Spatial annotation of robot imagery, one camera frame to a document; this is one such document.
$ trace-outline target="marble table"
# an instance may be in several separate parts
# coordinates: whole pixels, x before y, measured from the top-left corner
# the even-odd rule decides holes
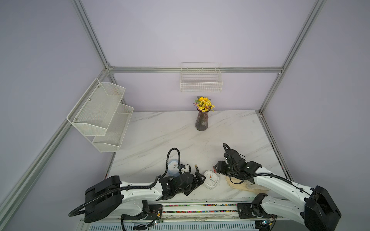
[[[181,163],[191,165],[193,173],[197,164],[203,174],[225,160],[222,144],[226,143],[247,161],[260,163],[284,177],[254,110],[209,112],[209,126],[204,132],[195,128],[197,115],[197,111],[134,112],[108,176],[119,175],[131,183],[153,182],[155,176],[164,173],[167,153],[173,147],[180,150]],[[172,151],[169,160],[177,156]],[[181,193],[164,202],[251,201],[256,196],[231,188],[224,175],[218,176],[219,183],[213,190],[200,186],[189,196]]]

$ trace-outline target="flower vase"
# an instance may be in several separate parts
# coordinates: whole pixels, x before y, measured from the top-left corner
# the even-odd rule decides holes
[[[195,122],[195,128],[199,131],[205,131],[208,128],[208,112],[198,110],[198,117]]]

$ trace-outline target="white wire shelf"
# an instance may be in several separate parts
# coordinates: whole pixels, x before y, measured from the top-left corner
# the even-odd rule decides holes
[[[181,63],[182,93],[221,92],[222,84],[221,63]]]
[[[123,98],[125,88],[113,83],[100,83],[86,100],[74,118],[71,113],[68,121],[84,136],[104,136]]]
[[[117,152],[122,145],[122,141],[133,111],[133,107],[120,103],[117,111],[113,115],[106,135],[95,136],[92,144],[100,152]]]
[[[117,152],[134,108],[121,103],[124,87],[98,79],[90,89],[92,86],[96,87],[88,98],[83,96],[86,102],[81,109],[76,105],[67,120],[100,152]]]

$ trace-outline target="glove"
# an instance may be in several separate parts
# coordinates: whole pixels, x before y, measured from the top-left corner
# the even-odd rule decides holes
[[[270,190],[269,188],[266,188],[266,187],[258,185],[258,184],[253,184],[253,183],[251,183],[247,180],[245,180],[241,184],[234,184],[234,183],[241,182],[241,180],[238,180],[234,177],[232,177],[231,180],[232,180],[232,182],[230,181],[229,177],[226,177],[226,181],[228,182],[228,185],[232,188],[235,188],[235,189],[239,189],[239,190],[243,190],[243,191],[249,191],[249,192],[253,192],[255,194],[267,193],[267,191]]]

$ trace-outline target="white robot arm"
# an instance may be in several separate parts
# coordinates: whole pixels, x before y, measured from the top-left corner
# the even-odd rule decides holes
[[[252,203],[243,203],[248,206],[239,209],[240,218],[271,217],[273,214],[304,224],[310,231],[334,231],[341,213],[324,188],[311,188],[277,176],[258,163],[246,162],[227,144],[223,146],[227,162],[219,161],[215,165],[217,173],[265,186],[286,198],[281,200],[260,193]],[[177,150],[180,157],[178,149],[171,149],[167,166],[172,150]],[[87,189],[86,202],[71,211],[69,216],[85,214],[85,222],[98,221],[109,214],[125,214],[137,220],[145,218],[149,212],[147,201],[167,200],[177,193],[189,195],[204,182],[205,176],[198,171],[192,175],[181,173],[180,168],[179,176],[165,177],[166,169],[153,183],[128,183],[121,182],[119,176],[109,177]]]
[[[251,214],[250,218],[263,213],[282,216],[304,224],[310,231],[334,231],[342,214],[324,188],[311,188],[277,176],[258,163],[246,162],[227,144],[223,147],[227,162],[219,161],[215,165],[217,173],[265,186],[286,198],[281,200],[260,193],[249,211],[242,212]]]

